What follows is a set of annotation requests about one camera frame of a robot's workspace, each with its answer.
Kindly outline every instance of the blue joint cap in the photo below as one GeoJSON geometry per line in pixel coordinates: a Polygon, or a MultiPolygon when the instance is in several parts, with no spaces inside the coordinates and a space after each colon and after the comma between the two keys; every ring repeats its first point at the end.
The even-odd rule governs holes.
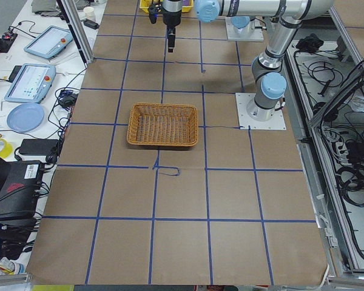
{"type": "Polygon", "coordinates": [[[220,12],[220,5],[217,0],[195,0],[194,9],[200,21],[212,22],[220,12]]]}
{"type": "Polygon", "coordinates": [[[268,73],[261,81],[261,91],[271,100],[279,99],[286,91],[286,87],[285,77],[275,72],[268,73]]]}
{"type": "Polygon", "coordinates": [[[250,21],[251,19],[249,18],[249,16],[231,17],[231,23],[233,24],[234,27],[238,29],[245,28],[250,23],[250,21]]]}

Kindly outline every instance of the wicker basket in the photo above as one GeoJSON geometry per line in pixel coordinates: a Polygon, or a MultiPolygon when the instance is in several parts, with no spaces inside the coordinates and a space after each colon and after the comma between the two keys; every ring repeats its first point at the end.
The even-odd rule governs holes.
{"type": "Polygon", "coordinates": [[[141,146],[192,147],[198,142],[197,109],[192,105],[136,103],[127,141],[141,146]]]}

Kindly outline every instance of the blue plate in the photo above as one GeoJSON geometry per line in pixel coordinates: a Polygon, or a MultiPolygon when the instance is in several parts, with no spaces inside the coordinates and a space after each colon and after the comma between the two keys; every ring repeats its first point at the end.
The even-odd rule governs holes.
{"type": "Polygon", "coordinates": [[[29,132],[43,121],[44,110],[38,103],[24,103],[13,109],[7,117],[10,129],[16,132],[29,132]]]}

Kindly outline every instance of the blue lid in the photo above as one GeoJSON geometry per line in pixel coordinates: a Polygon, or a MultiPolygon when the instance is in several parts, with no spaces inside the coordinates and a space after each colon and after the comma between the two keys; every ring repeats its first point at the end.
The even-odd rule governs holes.
{"type": "Polygon", "coordinates": [[[220,13],[220,5],[217,0],[195,0],[195,12],[202,22],[211,22],[220,13]]]}
{"type": "Polygon", "coordinates": [[[287,81],[279,73],[271,72],[263,77],[261,90],[263,94],[272,100],[279,99],[286,91],[287,81]]]}
{"type": "Polygon", "coordinates": [[[246,27],[250,22],[249,16],[234,16],[231,17],[231,23],[234,27],[241,29],[246,27]]]}
{"type": "Polygon", "coordinates": [[[16,132],[29,132],[43,121],[44,110],[38,103],[24,103],[15,107],[7,117],[10,129],[16,132]]]}

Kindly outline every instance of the yellow tape roll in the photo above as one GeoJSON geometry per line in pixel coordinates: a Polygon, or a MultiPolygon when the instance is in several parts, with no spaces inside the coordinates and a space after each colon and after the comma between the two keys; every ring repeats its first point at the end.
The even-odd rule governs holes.
{"type": "Polygon", "coordinates": [[[12,152],[12,145],[7,143],[5,139],[0,138],[0,158],[5,159],[12,152]]]}

